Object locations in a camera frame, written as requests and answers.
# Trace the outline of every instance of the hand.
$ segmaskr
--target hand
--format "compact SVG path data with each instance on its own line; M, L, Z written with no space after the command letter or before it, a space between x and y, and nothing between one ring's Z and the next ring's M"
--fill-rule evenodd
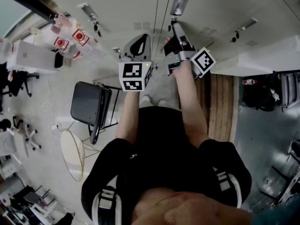
M167 37L165 40L165 44L167 44L170 41L170 39L170 37ZM176 79L192 75L191 61L182 61L178 68L172 69L172 73L174 74Z

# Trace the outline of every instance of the person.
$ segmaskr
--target person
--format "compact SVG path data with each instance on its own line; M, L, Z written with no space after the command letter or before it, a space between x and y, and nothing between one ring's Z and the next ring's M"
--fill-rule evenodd
M160 106L139 108L140 93L127 92L116 138L102 150L82 186L85 212L92 219L95 196L118 175L123 224L172 223L177 210L184 225L218 224L219 220L248 224L252 215L235 208L237 190L228 175L238 181L245 201L251 189L250 173L231 142L208 137L191 62L181 62L172 73L181 111L164 101ZM145 103L150 105L149 97L143 98ZM197 219L212 220L194 223Z

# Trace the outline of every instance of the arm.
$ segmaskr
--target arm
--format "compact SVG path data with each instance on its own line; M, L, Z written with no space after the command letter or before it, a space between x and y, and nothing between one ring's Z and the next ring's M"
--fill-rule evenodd
M172 71L176 78L181 103L184 129L188 141L199 148L208 137L206 119L197 98L196 85L192 74L192 65L183 61L179 68Z
M139 102L140 92L127 92L116 133L116 138L125 139L132 145L134 145L137 136Z

